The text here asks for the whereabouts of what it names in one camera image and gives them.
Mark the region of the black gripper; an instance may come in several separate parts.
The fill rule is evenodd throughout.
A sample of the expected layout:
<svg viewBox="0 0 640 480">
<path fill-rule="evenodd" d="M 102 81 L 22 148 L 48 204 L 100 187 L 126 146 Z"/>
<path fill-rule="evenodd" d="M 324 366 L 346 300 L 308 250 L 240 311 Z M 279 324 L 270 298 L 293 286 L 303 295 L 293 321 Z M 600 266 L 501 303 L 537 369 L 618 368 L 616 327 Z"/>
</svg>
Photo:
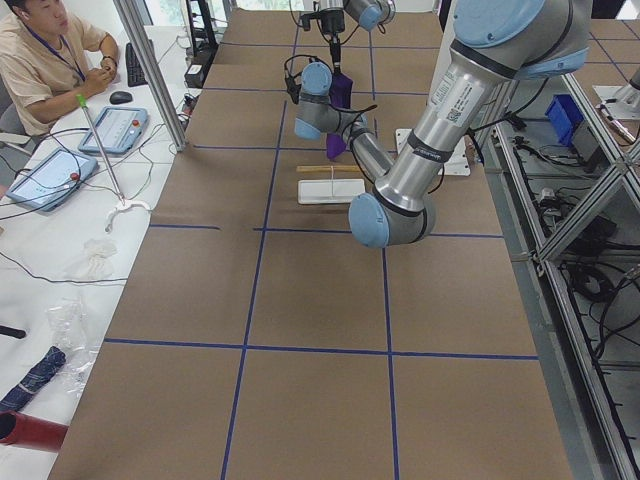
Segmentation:
<svg viewBox="0 0 640 480">
<path fill-rule="evenodd" d="M 341 41 L 340 33 L 345 31 L 344 3 L 342 0 L 319 0 L 313 2 L 311 12 L 299 16 L 300 25 L 305 31 L 311 29 L 311 22 L 320 23 L 320 31 L 324 35 L 331 35 L 329 49 L 334 74 L 341 74 Z"/>
</svg>

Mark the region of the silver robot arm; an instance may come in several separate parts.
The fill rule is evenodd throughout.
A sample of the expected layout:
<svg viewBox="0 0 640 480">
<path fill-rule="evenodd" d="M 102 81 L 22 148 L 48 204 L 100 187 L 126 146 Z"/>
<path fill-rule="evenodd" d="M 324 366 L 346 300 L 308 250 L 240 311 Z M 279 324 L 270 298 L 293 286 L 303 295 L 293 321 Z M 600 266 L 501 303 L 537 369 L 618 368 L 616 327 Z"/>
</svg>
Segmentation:
<svg viewBox="0 0 640 480">
<path fill-rule="evenodd" d="M 362 113 L 332 106 L 330 69 L 308 64 L 301 74 L 295 133 L 338 134 L 372 177 L 348 218 L 353 236 L 370 248 L 409 244 L 435 223 L 432 181 L 467 133 L 496 86 L 578 70 L 588 52 L 589 1 L 460 1 L 452 18 L 450 64 L 397 157 L 391 157 Z"/>
<path fill-rule="evenodd" d="M 333 72 L 341 74 L 342 42 L 339 36 L 346 30 L 345 16 L 353 19 L 358 27 L 370 32 L 389 23 L 395 12 L 394 1 L 315 1 L 311 12 L 299 16 L 299 24 L 304 31 L 310 31 L 313 22 L 319 26 L 320 33 L 328 40 Z"/>
</svg>

